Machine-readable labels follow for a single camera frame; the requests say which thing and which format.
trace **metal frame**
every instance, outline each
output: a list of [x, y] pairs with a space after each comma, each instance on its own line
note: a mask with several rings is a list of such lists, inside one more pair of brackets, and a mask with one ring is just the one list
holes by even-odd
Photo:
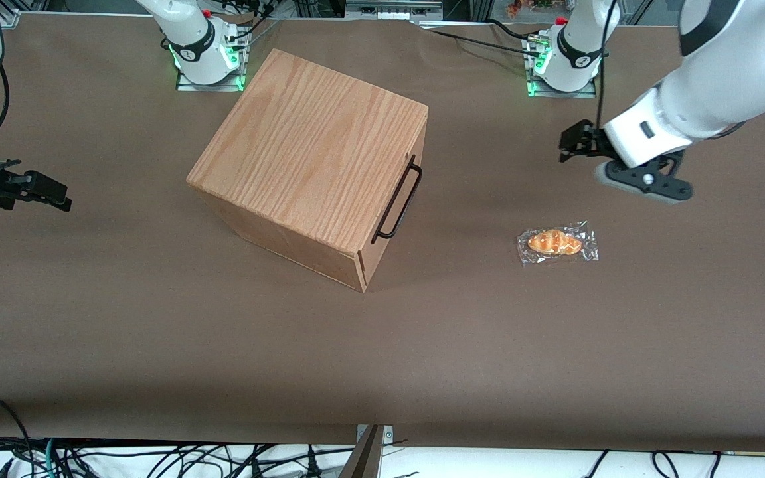
[[338, 478], [377, 478], [385, 436], [385, 426], [367, 426]]

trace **cable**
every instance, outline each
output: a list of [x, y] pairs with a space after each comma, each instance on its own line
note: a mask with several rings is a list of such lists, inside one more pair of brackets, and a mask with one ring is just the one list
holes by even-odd
[[454, 35], [453, 33], [444, 33], [443, 31], [437, 31], [437, 30], [431, 30], [431, 31], [432, 33], [438, 33], [438, 35], [441, 35], [443, 37], [450, 37], [451, 39], [463, 40], [464, 42], [476, 43], [477, 45], [489, 46], [490, 48], [497, 48], [499, 50], [518, 52], [518, 54], [525, 54], [527, 56], [534, 56], [534, 57], [539, 56], [537, 52], [526, 51], [519, 48], [509, 48], [509, 46], [495, 45], [495, 43], [481, 42], [480, 40], [467, 39], [467, 37], [460, 37], [459, 35]]
[[595, 460], [595, 465], [592, 466], [592, 469], [589, 470], [589, 474], [584, 476], [583, 478], [593, 478], [595, 474], [598, 472], [598, 467], [601, 466], [601, 462], [603, 462], [604, 457], [607, 456], [607, 453], [609, 453], [610, 450], [604, 450], [601, 452], [601, 456], [598, 457], [597, 460]]
[[54, 438], [50, 438], [49, 441], [46, 442], [46, 472], [49, 474], [51, 478], [55, 478], [55, 470], [52, 469], [52, 440]]
[[710, 136], [710, 138], [707, 138], [707, 139], [722, 139], [725, 136], [731, 136], [731, 134], [736, 133], [738, 129], [743, 127], [744, 124], [746, 124], [746, 121], [738, 122], [734, 124], [734, 126], [729, 127], [728, 129], [722, 131], [722, 133], [719, 133], [716, 136]]
[[607, 76], [607, 70], [604, 69], [604, 48], [607, 47], [607, 32], [610, 30], [610, 21], [613, 19], [613, 9], [619, 0], [610, 2], [610, 10], [607, 11], [607, 21], [604, 22], [604, 31], [601, 33], [601, 78], [598, 79], [598, 114], [595, 115], [595, 128], [601, 129], [601, 114], [604, 111], [604, 77]]
[[[669, 466], [671, 466], [671, 471], [674, 473], [674, 476], [668, 476], [667, 474], [663, 473], [663, 470], [659, 468], [659, 465], [657, 465], [657, 455], [663, 455], [665, 460], [669, 462]], [[675, 468], [674, 462], [670, 459], [669, 455], [665, 454], [665, 451], [655, 451], [655, 453], [651, 453], [651, 463], [653, 465], [653, 468], [657, 470], [657, 473], [659, 473], [660, 476], [663, 478], [681, 478], [680, 475], [677, 474], [677, 468]]]
[[714, 478], [716, 476], [716, 470], [719, 468], [719, 462], [722, 461], [722, 454], [719, 453], [719, 451], [714, 451], [714, 454], [716, 454], [716, 460], [713, 461], [713, 468], [710, 468], [710, 475], [709, 478]]
[[211, 450], [206, 451], [206, 453], [201, 454], [200, 457], [198, 457], [198, 459], [188, 463], [187, 464], [188, 465], [187, 468], [185, 468], [185, 464], [183, 463], [182, 464], [182, 468], [179, 469], [179, 478], [181, 478], [181, 476], [184, 475], [186, 471], [188, 471], [189, 469], [193, 468], [194, 465], [196, 465], [197, 463], [204, 463], [203, 460], [205, 459], [205, 457], [209, 456], [210, 454], [214, 453], [215, 451], [218, 451], [220, 448], [222, 448], [222, 445], [217, 445], [216, 447], [212, 448]]
[[[3, 107], [3, 112], [7, 113], [8, 112], [8, 103], [10, 101], [10, 93], [9, 93], [9, 90], [8, 90], [8, 79], [7, 79], [6, 75], [5, 75], [4, 67], [2, 67], [0, 69], [0, 73], [2, 73], [2, 83], [3, 83], [4, 87], [5, 87], [5, 106]], [[4, 115], [2, 115], [0, 117], [0, 125], [1, 125], [1, 122], [3, 122], [3, 121], [4, 121]], [[0, 399], [0, 407], [4, 408], [4, 410], [6, 412], [8, 412], [8, 415], [10, 415], [11, 418], [13, 418], [13, 421], [15, 421], [16, 426], [19, 427], [19, 433], [22, 433], [22, 439], [23, 439], [23, 441], [25, 443], [25, 447], [28, 449], [28, 453], [31, 456], [31, 442], [28, 439], [28, 431], [25, 429], [24, 424], [22, 424], [22, 420], [20, 420], [18, 415], [16, 414], [16, 412], [14, 412], [12, 408], [10, 408], [10, 405], [5, 403], [4, 400], [2, 400], [2, 399]], [[36, 475], [36, 471], [35, 471], [34, 459], [33, 459], [33, 457], [31, 457], [31, 459], [32, 459], [31, 460], [31, 478], [36, 478], [37, 475]]]
[[539, 31], [541, 31], [541, 30], [536, 30], [536, 31], [531, 31], [530, 33], [516, 33], [515, 31], [512, 31], [509, 28], [507, 28], [507, 25], [504, 25], [500, 21], [497, 21], [497, 19], [493, 19], [493, 18], [486, 19], [486, 23], [491, 23], [492, 25], [498, 25], [498, 27], [501, 27], [501, 30], [503, 30], [504, 33], [506, 33], [510, 37], [514, 37], [514, 39], [519, 39], [519, 40], [526, 40], [528, 36], [535, 35], [539, 33]]
[[0, 76], [2, 76], [2, 89], [5, 94], [2, 102], [2, 112], [0, 113], [0, 127], [2, 127], [5, 117], [8, 116], [8, 106], [10, 106], [10, 85], [8, 85], [8, 75], [5, 73], [4, 65], [0, 66]]
[[[719, 469], [719, 462], [722, 461], [722, 454], [719, 453], [719, 451], [714, 451], [713, 454], [716, 455], [716, 459], [713, 460], [713, 466], [710, 468], [710, 474], [707, 475], [708, 478], [716, 477], [716, 470]], [[665, 460], [668, 462], [669, 467], [671, 468], [671, 472], [674, 474], [674, 476], [668, 476], [663, 472], [661, 468], [659, 468], [659, 465], [657, 465], [658, 455], [663, 455]], [[657, 473], [659, 473], [659, 475], [663, 478], [681, 478], [681, 476], [677, 474], [677, 468], [675, 468], [674, 462], [672, 462], [671, 458], [665, 453], [665, 451], [655, 451], [655, 453], [651, 453], [651, 463], [653, 468], [656, 469]]]
[[263, 22], [263, 21], [265, 21], [265, 19], [267, 19], [267, 18], [268, 18], [268, 16], [267, 16], [267, 15], [264, 15], [264, 16], [262, 16], [262, 18], [258, 19], [258, 21], [257, 21], [256, 23], [254, 23], [254, 24], [252, 25], [252, 27], [250, 27], [250, 29], [249, 29], [249, 30], [245, 31], [245, 33], [242, 33], [242, 34], [240, 34], [240, 35], [236, 35], [236, 36], [234, 36], [234, 37], [229, 37], [229, 38], [228, 38], [228, 40], [229, 40], [230, 42], [234, 42], [234, 40], [237, 40], [237, 39], [243, 39], [243, 37], [246, 37], [247, 35], [251, 34], [251, 33], [252, 33], [252, 31], [253, 31], [253, 30], [255, 30], [255, 29], [256, 29], [256, 27], [258, 27], [258, 25], [261, 25], [261, 24], [262, 24], [262, 22]]

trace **black cable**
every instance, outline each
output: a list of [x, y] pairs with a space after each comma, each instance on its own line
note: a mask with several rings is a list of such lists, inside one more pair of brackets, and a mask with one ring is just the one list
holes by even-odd
[[710, 136], [710, 138], [708, 139], [720, 139], [720, 138], [724, 138], [725, 136], [731, 136], [731, 134], [736, 133], [738, 129], [743, 127], [744, 124], [746, 124], [745, 121], [738, 122], [734, 124], [734, 126], [729, 127], [728, 129], [722, 131], [722, 133], [719, 133], [716, 136]]
[[251, 33], [252, 33], [252, 31], [253, 31], [253, 30], [255, 30], [255, 29], [256, 29], [256, 27], [258, 27], [258, 25], [261, 25], [261, 24], [262, 24], [262, 22], [263, 22], [263, 21], [265, 21], [265, 19], [267, 19], [267, 18], [268, 18], [268, 16], [267, 16], [267, 15], [264, 15], [264, 16], [262, 16], [262, 18], [258, 19], [258, 21], [257, 21], [256, 23], [254, 23], [254, 24], [252, 25], [252, 27], [250, 27], [250, 29], [249, 29], [249, 30], [245, 31], [245, 33], [242, 33], [242, 34], [240, 34], [240, 35], [236, 35], [236, 36], [234, 36], [234, 37], [229, 37], [229, 38], [228, 38], [228, 40], [229, 40], [230, 42], [234, 42], [234, 40], [237, 40], [237, 39], [243, 39], [243, 37], [246, 37], [247, 35], [251, 34]]
[[8, 116], [8, 106], [10, 106], [10, 85], [8, 85], [8, 75], [5, 73], [4, 64], [0, 66], [0, 76], [2, 76], [2, 88], [5, 94], [5, 98], [2, 102], [2, 112], [0, 113], [0, 127], [2, 127], [5, 117]]
[[491, 23], [492, 25], [498, 25], [498, 27], [501, 27], [501, 30], [503, 30], [504, 33], [506, 33], [510, 37], [514, 37], [514, 39], [519, 39], [519, 40], [526, 40], [528, 36], [535, 35], [539, 33], [539, 31], [541, 31], [541, 30], [536, 30], [536, 31], [531, 31], [530, 33], [516, 33], [515, 31], [512, 31], [509, 28], [507, 28], [507, 25], [504, 25], [500, 21], [497, 21], [497, 19], [493, 19], [493, 18], [486, 19], [486, 23]]
[[610, 2], [610, 10], [607, 11], [607, 21], [604, 22], [604, 31], [601, 33], [601, 78], [598, 79], [598, 114], [595, 115], [595, 128], [601, 129], [601, 114], [604, 111], [604, 77], [607, 76], [607, 70], [604, 69], [604, 48], [607, 47], [607, 32], [610, 30], [610, 21], [613, 19], [613, 9], [619, 0]]
[[307, 473], [306, 476], [315, 476], [316, 478], [321, 478], [321, 473], [323, 473], [323, 470], [321, 470], [321, 467], [318, 466], [318, 460], [315, 459], [315, 448], [312, 448], [312, 445], [309, 445], [309, 457], [307, 458], [307, 462], [309, 465], [307, 465], [306, 469], [309, 471], [309, 473]]
[[431, 31], [432, 33], [438, 33], [438, 35], [441, 35], [443, 37], [450, 37], [451, 39], [463, 40], [464, 42], [476, 43], [477, 45], [489, 46], [490, 48], [497, 48], [499, 50], [518, 52], [518, 54], [525, 54], [527, 56], [533, 56], [533, 57], [539, 56], [537, 52], [526, 51], [519, 48], [509, 48], [509, 46], [495, 45], [495, 43], [481, 42], [480, 40], [467, 39], [467, 37], [460, 37], [459, 35], [454, 35], [453, 33], [444, 33], [443, 31], [438, 31], [438, 30], [431, 30]]
[[[659, 468], [659, 465], [657, 465], [657, 456], [663, 455], [665, 460], [669, 462], [669, 466], [671, 466], [671, 472], [674, 473], [674, 476], [668, 476], [667, 474], [663, 473], [663, 470]], [[655, 451], [655, 453], [651, 453], [651, 463], [653, 465], [653, 468], [657, 470], [657, 473], [659, 473], [660, 476], [663, 478], [681, 478], [680, 475], [677, 474], [677, 468], [675, 468], [674, 462], [670, 459], [669, 455], [665, 454], [665, 451]]]
[[271, 448], [275, 446], [276, 445], [262, 445], [262, 447], [259, 448], [258, 445], [256, 445], [256, 447], [252, 449], [252, 453], [250, 454], [250, 456], [246, 457], [244, 462], [241, 463], [238, 468], [236, 468], [235, 470], [230, 472], [230, 474], [228, 474], [228, 478], [238, 478], [240, 474], [244, 472], [244, 469], [246, 469], [246, 467], [249, 466], [250, 463], [252, 463], [253, 459], [257, 459], [259, 455], [261, 455], [265, 451], [270, 450]]
[[595, 465], [593, 465], [592, 469], [589, 470], [589, 474], [584, 476], [583, 478], [592, 478], [592, 476], [595, 476], [595, 474], [598, 472], [598, 467], [601, 466], [601, 462], [603, 462], [604, 458], [607, 456], [607, 453], [609, 452], [610, 450], [602, 451], [598, 459], [595, 460]]
[[179, 478], [182, 478], [182, 475], [184, 475], [186, 472], [188, 472], [189, 469], [193, 468], [194, 465], [197, 463], [204, 463], [203, 460], [206, 459], [207, 456], [214, 453], [215, 451], [218, 451], [220, 448], [222, 448], [222, 445], [217, 445], [216, 447], [212, 448], [211, 450], [206, 451], [206, 453], [203, 453], [198, 457], [198, 459], [186, 463], [187, 468], [185, 468], [185, 463], [182, 464], [182, 468], [179, 469]]
[[164, 460], [166, 460], [166, 459], [169, 459], [169, 458], [170, 458], [170, 455], [172, 455], [172, 454], [174, 454], [174, 453], [180, 453], [180, 451], [182, 451], [182, 448], [183, 448], [183, 447], [176, 447], [176, 449], [175, 449], [175, 450], [173, 450], [173, 451], [170, 451], [169, 453], [165, 454], [165, 456], [164, 456], [164, 457], [162, 457], [162, 459], [158, 460], [158, 463], [156, 463], [155, 465], [153, 465], [152, 469], [150, 469], [150, 470], [149, 470], [149, 473], [147, 473], [147, 474], [146, 474], [146, 478], [150, 478], [150, 477], [152, 476], [152, 474], [153, 474], [153, 473], [155, 473], [155, 470], [157, 470], [157, 469], [158, 469], [158, 467], [159, 467], [159, 466], [161, 466], [161, 464], [162, 464], [162, 463], [164, 463]]
[[[2, 116], [0, 116], [0, 126], [2, 126], [2, 122], [4, 122], [5, 114], [7, 114], [8, 112], [8, 103], [10, 101], [10, 91], [8, 89], [8, 76], [5, 75], [4, 67], [0, 68], [0, 73], [2, 73], [2, 84], [5, 87], [5, 104], [2, 109], [3, 114]], [[19, 427], [19, 433], [22, 433], [22, 439], [25, 443], [25, 447], [28, 449], [29, 456], [31, 456], [31, 442], [29, 441], [29, 438], [28, 438], [28, 431], [25, 429], [24, 424], [22, 424], [22, 420], [20, 420], [16, 412], [14, 412], [12, 408], [10, 408], [10, 405], [5, 403], [5, 400], [0, 399], [0, 407], [4, 408], [4, 410], [8, 412], [8, 415], [10, 415], [11, 418], [13, 418], [13, 421], [15, 421], [16, 426]], [[34, 466], [35, 466], [34, 457], [31, 457], [31, 478], [36, 477]]]
[[[353, 448], [336, 448], [334, 450], [315, 451], [315, 456], [319, 457], [321, 455], [329, 455], [332, 453], [349, 453], [350, 451], [353, 451]], [[305, 457], [306, 455], [297, 455], [295, 457], [288, 457], [287, 459], [258, 460], [258, 462], [262, 465], [273, 465], [274, 463], [282, 463], [282, 465], [285, 465], [285, 463], [301, 460]]]
[[713, 468], [710, 468], [710, 475], [709, 478], [714, 478], [716, 476], [716, 470], [719, 468], [719, 462], [722, 461], [722, 454], [719, 453], [719, 451], [714, 451], [714, 454], [716, 454], [716, 460], [713, 461]]

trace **box side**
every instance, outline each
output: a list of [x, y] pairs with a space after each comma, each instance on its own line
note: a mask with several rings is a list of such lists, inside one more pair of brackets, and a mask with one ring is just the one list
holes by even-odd
[[[424, 126], [421, 128], [417, 138], [413, 142], [412, 148], [406, 152], [404, 169], [406, 168], [406, 164], [409, 163], [409, 158], [412, 157], [413, 154], [415, 155], [415, 164], [419, 166], [421, 165], [421, 160], [423, 158], [424, 152], [424, 136], [426, 132], [427, 123], [424, 122]], [[397, 197], [394, 200], [394, 205], [392, 205], [391, 211], [388, 213], [388, 217], [385, 218], [385, 223], [382, 225], [383, 231], [388, 232], [394, 228], [398, 215], [400, 215], [400, 211], [402, 211], [404, 205], [406, 205], [406, 200], [409, 197], [409, 193], [412, 190], [413, 184], [415, 184], [415, 176], [415, 173], [409, 173], [409, 175], [406, 176], [406, 181], [404, 182], [403, 187], [400, 188], [400, 192], [397, 194]], [[396, 185], [392, 187], [392, 194], [394, 194], [394, 188], [396, 188]], [[379, 212], [377, 221], [374, 223], [374, 228], [371, 230], [370, 235], [365, 240], [365, 245], [361, 248], [361, 250], [359, 250], [359, 265], [362, 269], [362, 278], [363, 282], [365, 283], [365, 287], [367, 287], [368, 283], [371, 282], [371, 276], [373, 276], [374, 272], [377, 271], [377, 266], [379, 266], [380, 260], [383, 258], [382, 254], [385, 252], [386, 247], [388, 247], [388, 242], [392, 240], [377, 237], [377, 241], [371, 243], [377, 231], [377, 224], [379, 224], [383, 219], [382, 217], [383, 213], [385, 212], [385, 206], [386, 205], [384, 204], [382, 211]], [[404, 223], [409, 222], [408, 216], [409, 212], [407, 211], [406, 217], [404, 217]]]
[[358, 257], [343, 254], [206, 191], [194, 189], [209, 208], [246, 241], [341, 282], [347, 287], [365, 291]]

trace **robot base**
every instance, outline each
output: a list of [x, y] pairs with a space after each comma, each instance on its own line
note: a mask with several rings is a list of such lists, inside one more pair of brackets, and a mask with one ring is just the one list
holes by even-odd
[[558, 91], [551, 88], [545, 80], [535, 74], [535, 69], [541, 66], [539, 63], [544, 61], [545, 48], [547, 47], [547, 39], [549, 32], [547, 30], [541, 30], [537, 35], [531, 35], [529, 39], [522, 40], [521, 46], [524, 51], [535, 51], [542, 56], [535, 58], [529, 55], [523, 55], [525, 57], [525, 74], [527, 75], [527, 95], [528, 96], [544, 96], [547, 98], [595, 98], [595, 81], [589, 80], [589, 83], [583, 87], [582, 90], [578, 90], [572, 93], [565, 91]]
[[[179, 69], [179, 65], [176, 64], [176, 91], [244, 91], [246, 85], [246, 64], [250, 60], [250, 42], [251, 34], [248, 33], [251, 27], [241, 27], [240, 25], [228, 25], [228, 35], [232, 37], [240, 37], [233, 42], [228, 42], [225, 45], [226, 55], [229, 61], [233, 63], [237, 62], [238, 67], [233, 70], [226, 78], [222, 79], [216, 84], [200, 85], [195, 84], [183, 75], [182, 70]], [[230, 51], [231, 48], [239, 48], [238, 51]]]

